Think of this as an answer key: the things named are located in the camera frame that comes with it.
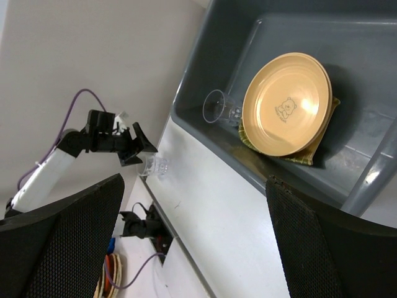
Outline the clear plastic cup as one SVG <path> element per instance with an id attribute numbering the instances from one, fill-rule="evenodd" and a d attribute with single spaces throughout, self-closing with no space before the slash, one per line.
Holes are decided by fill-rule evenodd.
<path id="1" fill-rule="evenodd" d="M 169 166 L 167 159 L 156 155 L 145 155 L 141 159 L 142 163 L 136 167 L 139 177 L 164 176 L 167 173 Z"/>
<path id="2" fill-rule="evenodd" d="M 242 117 L 242 106 L 229 94 L 215 89 L 205 98 L 202 115 L 209 124 L 219 123 L 238 127 Z"/>

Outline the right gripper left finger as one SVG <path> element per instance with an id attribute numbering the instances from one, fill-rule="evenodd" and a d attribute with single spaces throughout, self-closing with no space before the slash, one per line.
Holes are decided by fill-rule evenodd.
<path id="1" fill-rule="evenodd" d="M 93 297 L 123 199 L 115 174 L 1 220 L 1 297 Z"/>

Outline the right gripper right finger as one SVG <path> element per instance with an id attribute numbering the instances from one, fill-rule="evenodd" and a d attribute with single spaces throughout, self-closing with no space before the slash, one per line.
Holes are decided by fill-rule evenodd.
<path id="1" fill-rule="evenodd" d="M 396 297 L 396 229 L 270 176 L 265 196 L 290 297 Z"/>

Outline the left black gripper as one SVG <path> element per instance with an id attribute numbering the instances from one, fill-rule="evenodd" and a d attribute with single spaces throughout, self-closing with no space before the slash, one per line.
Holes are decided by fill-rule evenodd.
<path id="1" fill-rule="evenodd" d="M 142 164 L 136 155 L 140 152 L 157 153 L 157 148 L 148 140 L 138 122 L 134 122 L 132 138 L 130 130 L 122 130 L 115 122 L 115 114 L 90 110 L 86 126 L 82 129 L 83 150 L 91 152 L 119 153 L 121 166 Z"/>

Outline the clear plastic cup front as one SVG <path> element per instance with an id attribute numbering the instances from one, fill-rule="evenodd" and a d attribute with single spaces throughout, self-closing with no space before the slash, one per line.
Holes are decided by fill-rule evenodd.
<path id="1" fill-rule="evenodd" d="M 167 173 L 169 166 L 167 159 L 156 155 L 145 155 L 141 159 L 142 163 L 136 167 L 139 177 L 164 176 Z"/>

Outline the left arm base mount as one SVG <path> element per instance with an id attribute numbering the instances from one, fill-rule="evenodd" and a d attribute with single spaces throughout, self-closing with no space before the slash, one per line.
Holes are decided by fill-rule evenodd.
<path id="1" fill-rule="evenodd" d="M 164 264 L 174 236 L 156 206 L 151 203 L 146 208 L 142 203 L 136 202 L 131 210 L 120 211 L 118 214 L 121 216 L 122 227 L 116 235 L 149 240 L 155 252 L 161 253 L 159 259 Z"/>

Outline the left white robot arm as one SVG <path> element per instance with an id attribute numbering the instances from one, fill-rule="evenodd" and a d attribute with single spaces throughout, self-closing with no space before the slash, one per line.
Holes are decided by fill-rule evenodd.
<path id="1" fill-rule="evenodd" d="M 122 166 L 138 165 L 141 152 L 156 153 L 156 147 L 147 139 L 139 123 L 130 129 L 110 112 L 91 110 L 82 130 L 65 130 L 60 141 L 45 160 L 39 163 L 31 177 L 9 200 L 5 218 L 35 210 L 46 204 L 55 184 L 82 152 L 115 153 Z"/>

